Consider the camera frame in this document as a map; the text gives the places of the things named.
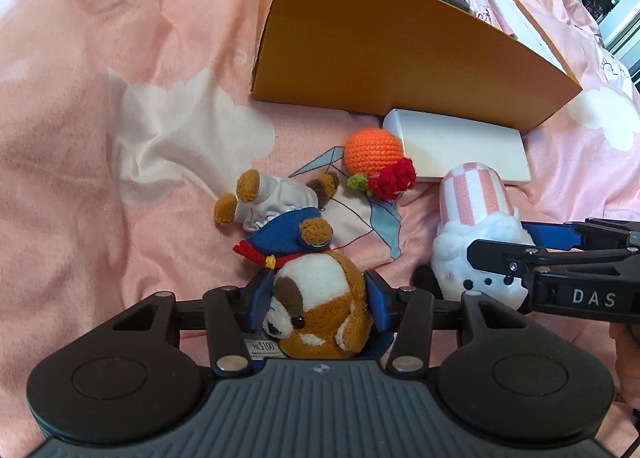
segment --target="pink striped hat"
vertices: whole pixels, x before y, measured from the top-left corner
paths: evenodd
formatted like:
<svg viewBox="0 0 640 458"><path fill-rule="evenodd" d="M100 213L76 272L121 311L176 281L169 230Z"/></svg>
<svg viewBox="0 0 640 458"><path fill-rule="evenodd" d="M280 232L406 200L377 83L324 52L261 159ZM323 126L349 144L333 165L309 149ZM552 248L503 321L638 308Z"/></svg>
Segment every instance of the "pink striped hat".
<svg viewBox="0 0 640 458"><path fill-rule="evenodd" d="M476 225L497 211L513 216L502 180L487 165L467 162L442 179L440 217L443 225L448 222Z"/></svg>

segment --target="crocheted red flower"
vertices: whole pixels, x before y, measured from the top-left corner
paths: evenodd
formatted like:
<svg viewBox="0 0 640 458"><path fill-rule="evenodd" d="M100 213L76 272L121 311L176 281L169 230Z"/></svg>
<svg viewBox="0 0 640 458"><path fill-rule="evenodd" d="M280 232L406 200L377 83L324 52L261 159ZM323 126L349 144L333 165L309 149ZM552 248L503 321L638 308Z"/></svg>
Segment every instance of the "crocheted red flower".
<svg viewBox="0 0 640 458"><path fill-rule="evenodd" d="M404 157L382 169L377 177L369 178L369 191L379 200L392 201L398 193L411 188L415 178L413 162Z"/></svg>

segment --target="person's hand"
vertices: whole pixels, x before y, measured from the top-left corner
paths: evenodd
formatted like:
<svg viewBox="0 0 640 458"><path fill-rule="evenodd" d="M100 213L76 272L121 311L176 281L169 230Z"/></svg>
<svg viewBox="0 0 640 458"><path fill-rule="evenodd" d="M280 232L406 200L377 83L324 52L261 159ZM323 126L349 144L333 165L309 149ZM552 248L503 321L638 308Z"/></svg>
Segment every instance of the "person's hand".
<svg viewBox="0 0 640 458"><path fill-rule="evenodd" d="M609 336L616 341L616 373L626 403L640 409L640 344L628 324L611 323Z"/></svg>

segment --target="price tag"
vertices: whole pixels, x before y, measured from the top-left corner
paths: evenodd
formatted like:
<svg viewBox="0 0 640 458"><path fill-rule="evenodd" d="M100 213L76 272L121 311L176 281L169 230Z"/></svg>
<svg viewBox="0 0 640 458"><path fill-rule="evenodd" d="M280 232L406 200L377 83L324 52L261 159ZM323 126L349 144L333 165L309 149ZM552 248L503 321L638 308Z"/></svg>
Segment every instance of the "price tag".
<svg viewBox="0 0 640 458"><path fill-rule="evenodd" d="M244 333L242 337L253 361L262 361L267 357L281 359L287 357L278 346L278 343L270 339L263 331Z"/></svg>

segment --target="bear paw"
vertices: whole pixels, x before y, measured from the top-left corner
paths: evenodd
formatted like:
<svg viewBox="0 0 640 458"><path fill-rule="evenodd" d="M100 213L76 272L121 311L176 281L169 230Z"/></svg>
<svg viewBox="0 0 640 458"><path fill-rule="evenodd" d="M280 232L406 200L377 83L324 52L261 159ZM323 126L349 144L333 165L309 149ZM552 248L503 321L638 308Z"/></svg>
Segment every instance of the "bear paw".
<svg viewBox="0 0 640 458"><path fill-rule="evenodd" d="M309 218L300 224L300 235L307 245L324 247L331 241L334 230L324 218Z"/></svg>
<svg viewBox="0 0 640 458"><path fill-rule="evenodd" d="M318 178L314 178L306 183L306 186L311 188L311 190L313 190L318 196L318 204L320 204L321 207L324 206L332 196L334 196L336 191L338 191L339 185L340 180L338 180L338 174L334 171L324 173Z"/></svg>
<svg viewBox="0 0 640 458"><path fill-rule="evenodd" d="M260 173L257 169L245 171L236 183L236 196L245 203L250 203L258 198L260 193Z"/></svg>
<svg viewBox="0 0 640 458"><path fill-rule="evenodd" d="M229 225L236 218L236 206L238 200L236 195L225 194L213 207L213 220L218 225Z"/></svg>

